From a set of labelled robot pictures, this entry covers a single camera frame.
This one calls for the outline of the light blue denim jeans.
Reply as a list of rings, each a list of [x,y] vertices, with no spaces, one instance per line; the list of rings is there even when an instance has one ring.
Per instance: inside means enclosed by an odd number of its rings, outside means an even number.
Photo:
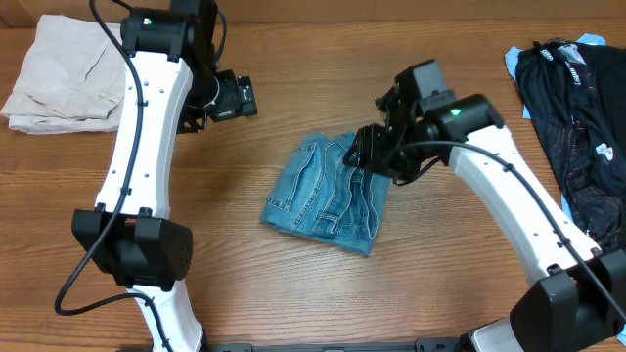
[[[355,134],[308,135],[293,150],[260,221],[368,257],[383,223],[388,177],[348,166]]]

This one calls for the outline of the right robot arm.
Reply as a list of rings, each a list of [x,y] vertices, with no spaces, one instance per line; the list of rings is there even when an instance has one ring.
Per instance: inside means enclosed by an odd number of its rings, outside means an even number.
[[[581,351],[624,331],[624,253],[603,251],[564,214],[484,96],[458,98],[428,60],[399,73],[376,106],[384,124],[359,129],[344,162],[399,186],[435,162],[449,166],[498,223],[529,285],[507,316],[444,349]]]

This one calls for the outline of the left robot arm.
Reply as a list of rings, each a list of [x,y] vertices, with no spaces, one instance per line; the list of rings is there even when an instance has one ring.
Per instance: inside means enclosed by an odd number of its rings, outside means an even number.
[[[130,9],[112,37],[126,64],[112,161],[94,207],[72,217],[85,261],[136,301],[155,351],[208,347],[185,283],[193,235],[170,218],[169,178],[178,135],[257,112],[250,78],[218,66],[213,32],[225,25],[212,1]]]

